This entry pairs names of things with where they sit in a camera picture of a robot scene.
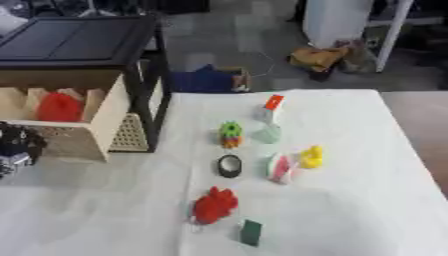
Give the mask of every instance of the red toy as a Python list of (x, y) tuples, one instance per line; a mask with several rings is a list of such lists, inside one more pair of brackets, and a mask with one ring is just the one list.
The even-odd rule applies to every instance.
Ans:
[(196, 221), (200, 224), (212, 224), (220, 218), (230, 215), (230, 210), (238, 207), (238, 198), (230, 189), (219, 191), (212, 187), (208, 195), (196, 201), (193, 208)]
[(49, 93), (37, 110), (39, 121), (78, 122), (82, 114), (81, 102), (64, 93)]

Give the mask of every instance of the gray floor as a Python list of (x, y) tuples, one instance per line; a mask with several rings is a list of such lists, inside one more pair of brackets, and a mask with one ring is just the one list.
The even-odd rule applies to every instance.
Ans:
[(292, 88), (370, 88), (379, 91), (436, 90), (440, 71), (413, 65), (413, 58), (395, 51), (381, 74), (347, 75), (335, 72), (329, 81), (309, 80), (289, 66), (285, 57), (306, 41), (295, 24), (286, 23), (295, 0), (211, 0), (206, 14), (171, 16), (166, 21), (170, 64), (192, 71), (204, 64), (244, 66), (253, 91)]

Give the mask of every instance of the black shelf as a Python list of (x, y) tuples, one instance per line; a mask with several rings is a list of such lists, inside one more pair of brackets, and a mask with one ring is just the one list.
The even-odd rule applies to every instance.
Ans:
[[(155, 49), (145, 50), (150, 40)], [(162, 27), (154, 15), (36, 18), (0, 41), (0, 70), (85, 69), (123, 74), (130, 111), (139, 115), (148, 152), (154, 152), (171, 99)], [(152, 116), (148, 100), (159, 78), (163, 98)]]

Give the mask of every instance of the yellow rubber duck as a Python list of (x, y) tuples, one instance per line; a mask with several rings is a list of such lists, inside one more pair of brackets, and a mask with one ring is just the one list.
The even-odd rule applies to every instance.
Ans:
[(299, 154), (301, 168), (314, 169), (322, 165), (322, 147), (313, 146)]

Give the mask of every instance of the dark green cube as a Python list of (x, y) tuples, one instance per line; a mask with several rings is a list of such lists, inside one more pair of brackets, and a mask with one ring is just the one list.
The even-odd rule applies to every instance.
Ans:
[(241, 243), (251, 246), (258, 246), (261, 235), (261, 226), (262, 225), (258, 222), (246, 220), (240, 233)]

